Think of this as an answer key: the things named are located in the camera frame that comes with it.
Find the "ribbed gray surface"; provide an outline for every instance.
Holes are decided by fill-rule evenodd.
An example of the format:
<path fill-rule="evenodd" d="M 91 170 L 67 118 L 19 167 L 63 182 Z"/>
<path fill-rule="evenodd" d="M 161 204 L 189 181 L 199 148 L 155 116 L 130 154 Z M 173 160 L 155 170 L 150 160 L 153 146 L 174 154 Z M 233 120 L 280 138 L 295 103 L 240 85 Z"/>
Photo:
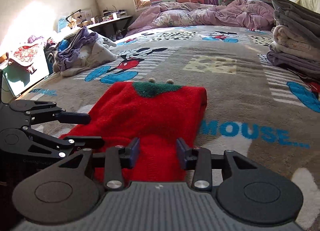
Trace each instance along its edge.
<path fill-rule="evenodd" d="M 27 221 L 15 231 L 301 231 L 295 223 L 281 227 L 252 227 L 230 218 L 210 194 L 186 183 L 133 182 L 122 192 L 108 193 L 85 218 L 60 226 Z"/>

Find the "table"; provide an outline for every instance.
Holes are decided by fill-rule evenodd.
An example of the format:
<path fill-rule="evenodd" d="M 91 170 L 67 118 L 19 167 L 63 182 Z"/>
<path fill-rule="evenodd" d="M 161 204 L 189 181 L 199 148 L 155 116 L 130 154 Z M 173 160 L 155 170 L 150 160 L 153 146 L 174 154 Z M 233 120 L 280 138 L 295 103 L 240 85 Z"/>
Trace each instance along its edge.
<path fill-rule="evenodd" d="M 130 15 L 130 16 L 125 16 L 125 17 L 120 17 L 120 18 L 117 18 L 117 19 L 111 19 L 111 20 L 103 21 L 103 22 L 100 22 L 100 23 L 97 23 L 97 24 L 88 25 L 87 29 L 91 29 L 91 30 L 95 31 L 97 29 L 101 29 L 102 27 L 104 27 L 106 25 L 112 24 L 113 30 L 114 30 L 114 32 L 116 34 L 116 32 L 118 31 L 118 27 L 117 27 L 116 23 L 121 21 L 121 20 L 127 20 L 126 24 L 123 27 L 123 30 L 126 30 L 128 28 L 128 26 L 129 26 L 130 21 L 132 20 L 132 18 L 133 18 L 133 16 Z M 72 34 L 69 34 L 68 36 L 64 37 L 64 39 L 68 40 L 68 39 L 72 38 L 73 36 L 75 36 L 77 33 L 78 33 L 78 30 L 76 30 Z M 104 31 L 103 32 L 99 31 L 99 33 L 102 36 L 106 36 Z"/>

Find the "bed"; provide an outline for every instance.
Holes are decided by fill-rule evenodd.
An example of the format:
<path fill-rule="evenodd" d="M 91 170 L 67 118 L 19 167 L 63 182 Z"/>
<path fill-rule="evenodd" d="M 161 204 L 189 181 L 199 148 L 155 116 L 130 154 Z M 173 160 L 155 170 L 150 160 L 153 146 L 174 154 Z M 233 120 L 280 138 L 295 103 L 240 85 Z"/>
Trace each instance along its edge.
<path fill-rule="evenodd" d="M 116 61 L 69 78 L 53 74 L 24 98 L 87 113 L 114 82 L 152 77 L 203 86 L 208 105 L 194 145 L 215 154 L 233 149 L 292 179 L 305 199 L 297 222 L 317 230 L 320 104 L 294 91 L 293 86 L 309 91 L 298 76 L 268 62 L 272 41 L 270 31 L 227 26 L 142 31 L 110 47 L 119 55 Z M 73 126 L 49 122 L 33 128 L 59 137 Z M 213 170 L 213 181 L 222 182 L 219 171 Z"/>

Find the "red fleece cloth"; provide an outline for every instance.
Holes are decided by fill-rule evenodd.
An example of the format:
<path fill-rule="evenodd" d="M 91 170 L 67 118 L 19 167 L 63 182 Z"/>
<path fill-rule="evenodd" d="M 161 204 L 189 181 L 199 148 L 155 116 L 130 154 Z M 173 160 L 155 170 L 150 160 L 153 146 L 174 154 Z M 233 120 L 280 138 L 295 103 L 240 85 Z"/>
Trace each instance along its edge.
<path fill-rule="evenodd" d="M 126 146 L 138 137 L 140 154 L 134 169 L 123 170 L 125 180 L 182 181 L 185 171 L 179 165 L 176 139 L 182 137 L 190 147 L 193 145 L 207 106 L 206 90 L 170 85 L 170 92 L 141 96 L 145 95 L 145 86 L 159 85 L 150 84 L 114 83 L 89 112 L 91 122 L 77 125 L 66 135 L 101 136 L 105 145 L 97 152 L 115 145 Z M 95 177 L 103 181 L 103 173 L 103 168 L 96 168 Z"/>

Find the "screw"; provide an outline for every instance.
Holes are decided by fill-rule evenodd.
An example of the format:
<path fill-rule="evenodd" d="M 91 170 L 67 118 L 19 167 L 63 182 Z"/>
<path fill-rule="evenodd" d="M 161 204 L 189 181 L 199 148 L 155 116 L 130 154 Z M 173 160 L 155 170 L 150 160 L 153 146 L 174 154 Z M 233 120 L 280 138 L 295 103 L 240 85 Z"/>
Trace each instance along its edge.
<path fill-rule="evenodd" d="M 196 188 L 207 188 L 209 186 L 210 186 L 209 182 L 207 182 L 205 180 L 198 180 L 195 182 Z"/>
<path fill-rule="evenodd" d="M 117 189 L 117 188 L 120 188 L 121 186 L 122 186 L 122 183 L 118 180 L 110 180 L 107 183 L 107 187 L 112 189 Z"/>

